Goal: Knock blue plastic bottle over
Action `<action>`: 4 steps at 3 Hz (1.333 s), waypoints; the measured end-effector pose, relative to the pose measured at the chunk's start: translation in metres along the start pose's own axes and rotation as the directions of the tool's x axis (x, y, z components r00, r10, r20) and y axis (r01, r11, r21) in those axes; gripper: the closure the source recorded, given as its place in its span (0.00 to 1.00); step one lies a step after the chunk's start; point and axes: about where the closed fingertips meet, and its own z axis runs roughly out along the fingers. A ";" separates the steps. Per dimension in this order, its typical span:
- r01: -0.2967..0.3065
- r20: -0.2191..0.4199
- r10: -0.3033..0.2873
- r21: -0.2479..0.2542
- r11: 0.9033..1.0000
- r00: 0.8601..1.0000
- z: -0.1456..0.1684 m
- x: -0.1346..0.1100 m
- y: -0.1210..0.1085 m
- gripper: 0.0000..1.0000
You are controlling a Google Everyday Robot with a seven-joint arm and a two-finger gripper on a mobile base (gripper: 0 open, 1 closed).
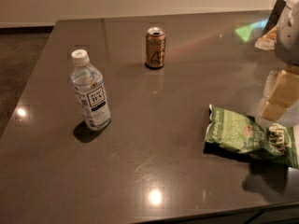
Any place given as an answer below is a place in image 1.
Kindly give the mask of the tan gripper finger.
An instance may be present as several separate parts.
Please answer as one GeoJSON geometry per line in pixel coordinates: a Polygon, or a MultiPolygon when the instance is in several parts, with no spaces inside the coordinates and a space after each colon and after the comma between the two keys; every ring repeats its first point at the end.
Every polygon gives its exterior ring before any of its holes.
{"type": "Polygon", "coordinates": [[[278,26],[273,27],[268,33],[261,36],[255,43],[257,49],[274,50],[277,40],[278,26]]]}
{"type": "Polygon", "coordinates": [[[279,121],[298,100],[299,68],[272,70],[265,81],[258,117],[279,121]]]}

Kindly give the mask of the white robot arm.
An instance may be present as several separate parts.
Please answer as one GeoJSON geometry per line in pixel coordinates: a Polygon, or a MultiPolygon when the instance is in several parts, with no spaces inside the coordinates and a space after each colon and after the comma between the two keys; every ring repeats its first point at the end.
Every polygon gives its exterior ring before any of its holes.
{"type": "Polygon", "coordinates": [[[269,73],[255,121],[265,127],[274,123],[292,127],[299,124],[299,0],[278,3],[283,3],[283,9],[277,23],[255,47],[273,49],[286,67],[269,73]]]}

